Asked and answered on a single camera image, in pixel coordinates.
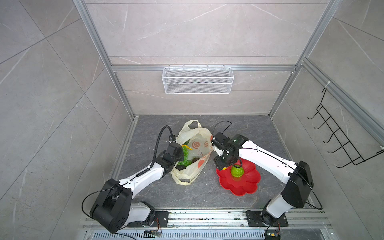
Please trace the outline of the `red flower-shaped plate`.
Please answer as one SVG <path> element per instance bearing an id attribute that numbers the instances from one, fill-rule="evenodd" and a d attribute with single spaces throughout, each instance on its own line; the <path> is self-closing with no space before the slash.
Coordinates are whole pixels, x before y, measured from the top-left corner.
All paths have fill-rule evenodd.
<path id="1" fill-rule="evenodd" d="M 261 175 L 256 168 L 256 165 L 248 160 L 240 159 L 236 165 L 242 167 L 245 173 L 240 178 L 233 178 L 231 175 L 232 166 L 225 170 L 219 171 L 216 169 L 216 173 L 219 176 L 219 183 L 222 188 L 229 190 L 236 196 L 244 196 L 245 194 L 254 194 L 258 189 L 258 184 L 261 181 Z"/>

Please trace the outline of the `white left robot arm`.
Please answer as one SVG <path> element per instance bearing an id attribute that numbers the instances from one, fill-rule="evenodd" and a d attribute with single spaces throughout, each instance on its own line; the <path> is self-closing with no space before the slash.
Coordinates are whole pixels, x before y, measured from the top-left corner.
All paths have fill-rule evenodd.
<path id="1" fill-rule="evenodd" d="M 151 226 L 156 209 L 146 202 L 132 203 L 133 198 L 150 184 L 170 173 L 184 159 L 180 144 L 172 142 L 155 161 L 138 173 L 119 181 L 105 182 L 90 210 L 90 217 L 114 234 L 133 223 Z"/>

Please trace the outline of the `cream printed plastic bag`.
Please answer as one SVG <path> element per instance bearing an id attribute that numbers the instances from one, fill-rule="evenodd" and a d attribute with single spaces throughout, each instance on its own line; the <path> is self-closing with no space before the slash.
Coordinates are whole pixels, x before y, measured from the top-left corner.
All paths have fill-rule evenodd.
<path id="1" fill-rule="evenodd" d="M 188 167 L 177 164 L 173 168 L 171 175 L 176 184 L 189 186 L 197 179 L 213 151 L 212 137 L 212 133 L 203 128 L 197 120 L 189 120 L 184 124 L 176 142 L 180 145 L 188 145 L 193 149 L 189 154 L 189 160 L 192 161 L 192 164 Z"/>

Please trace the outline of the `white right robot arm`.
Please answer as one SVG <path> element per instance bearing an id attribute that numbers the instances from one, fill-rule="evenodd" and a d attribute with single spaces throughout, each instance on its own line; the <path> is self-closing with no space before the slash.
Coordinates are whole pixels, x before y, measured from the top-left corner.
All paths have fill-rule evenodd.
<path id="1" fill-rule="evenodd" d="M 247 160 L 285 184 L 281 193 L 264 206 L 261 212 L 264 225 L 272 226 L 288 210 L 302 209 L 306 204 L 314 184 L 310 167 L 304 161 L 295 163 L 283 159 L 240 134 L 228 138 L 217 133 L 212 137 L 211 143 L 217 153 L 214 161 L 219 171 L 236 164 L 238 160 Z"/>

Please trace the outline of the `green fake custard apple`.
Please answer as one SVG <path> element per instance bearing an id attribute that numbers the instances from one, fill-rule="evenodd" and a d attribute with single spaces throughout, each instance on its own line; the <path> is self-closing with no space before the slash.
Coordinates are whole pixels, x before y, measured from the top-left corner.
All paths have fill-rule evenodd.
<path id="1" fill-rule="evenodd" d="M 231 168 L 231 175 L 233 178 L 240 178 L 244 175 L 244 173 L 245 173 L 244 168 L 239 165 L 234 165 Z"/>

